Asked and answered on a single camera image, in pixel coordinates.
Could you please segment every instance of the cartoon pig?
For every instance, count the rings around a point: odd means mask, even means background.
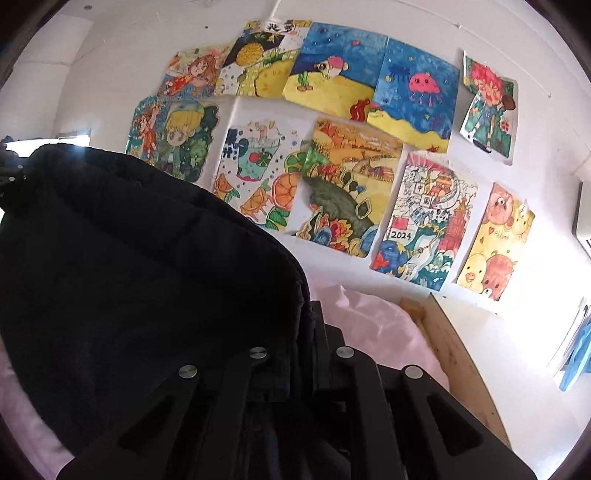
[[[499,300],[509,283],[516,263],[505,255],[496,254],[490,257],[486,261],[486,273],[482,279],[484,288],[482,294],[493,300]]]
[[[476,293],[482,293],[484,287],[482,280],[486,274],[486,257],[482,254],[470,255],[462,273],[457,279],[457,284],[469,288]]]
[[[513,196],[496,183],[492,187],[491,196],[486,205],[482,223],[493,225],[513,225]]]

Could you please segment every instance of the landscape drawing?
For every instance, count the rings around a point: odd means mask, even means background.
[[[283,97],[341,118],[365,121],[388,37],[312,23]]]
[[[372,269],[439,291],[466,232],[478,187],[441,154],[410,152]]]
[[[280,98],[310,25],[271,18],[246,30],[226,58],[216,94]]]
[[[402,142],[369,127],[317,121],[302,171],[309,220],[296,236],[366,257],[394,185]]]
[[[454,65],[389,38],[367,122],[422,150],[445,153],[459,79]]]

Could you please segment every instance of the paper drawing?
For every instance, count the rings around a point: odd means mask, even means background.
[[[478,187],[441,162],[410,152],[372,269],[439,291],[457,256]]]
[[[372,128],[319,119],[302,172],[310,216],[296,236],[366,257],[401,153],[402,142]]]
[[[216,93],[279,98],[309,20],[269,19],[245,31],[232,47],[217,81]]]
[[[241,109],[228,129],[213,193],[257,225],[284,231],[312,128],[264,104]]]
[[[534,212],[494,184],[478,234],[457,284],[499,300],[525,246]]]
[[[312,23],[283,97],[363,122],[374,96],[387,37],[358,28]]]
[[[517,83],[464,54],[464,85],[475,94],[460,133],[487,153],[512,164],[517,133]]]
[[[389,38],[367,122],[423,150],[445,153],[459,78],[454,65]]]
[[[158,138],[162,132],[163,119],[159,115],[167,110],[165,99],[149,96],[140,101],[129,128],[125,153],[155,165],[158,160]]]
[[[196,183],[209,155],[216,128],[217,105],[196,100],[171,102],[167,112],[161,112],[163,129],[158,142],[155,166],[175,178]]]
[[[232,44],[179,51],[168,63],[158,96],[197,100],[212,96]]]

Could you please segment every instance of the pink blanket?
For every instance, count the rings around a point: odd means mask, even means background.
[[[313,300],[321,301],[324,321],[343,331],[347,345],[387,367],[401,369],[408,364],[419,365],[449,389],[439,361],[400,307],[319,278],[310,282],[310,293]],[[54,480],[73,458],[72,454],[35,412],[18,383],[1,339],[0,413],[32,465],[45,479]]]

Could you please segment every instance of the cartoon girl drawing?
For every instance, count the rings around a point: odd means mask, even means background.
[[[164,82],[158,94],[160,96],[172,96],[179,93],[189,84],[198,89],[206,85],[212,85],[215,81],[216,73],[217,64],[214,54],[210,53],[202,57],[197,57],[187,65],[183,73],[168,69],[166,74],[174,78]]]
[[[154,124],[156,123],[156,117],[159,111],[160,105],[156,103],[153,107],[147,108],[135,118],[135,127],[138,131],[137,136],[142,139],[138,158],[142,158],[145,155],[145,159],[150,165],[154,165],[153,156],[157,151]]]
[[[160,169],[171,175],[178,174],[189,154],[187,140],[201,129],[205,111],[198,102],[180,102],[172,107],[164,125],[164,139],[168,144],[160,157]]]
[[[473,102],[470,118],[466,122],[466,131],[469,140],[491,153],[491,139],[496,126],[506,110],[515,109],[515,101],[505,92],[505,84],[494,72],[478,62],[472,63],[470,79],[478,89],[477,99]],[[485,129],[486,143],[481,145],[474,138],[476,132]]]

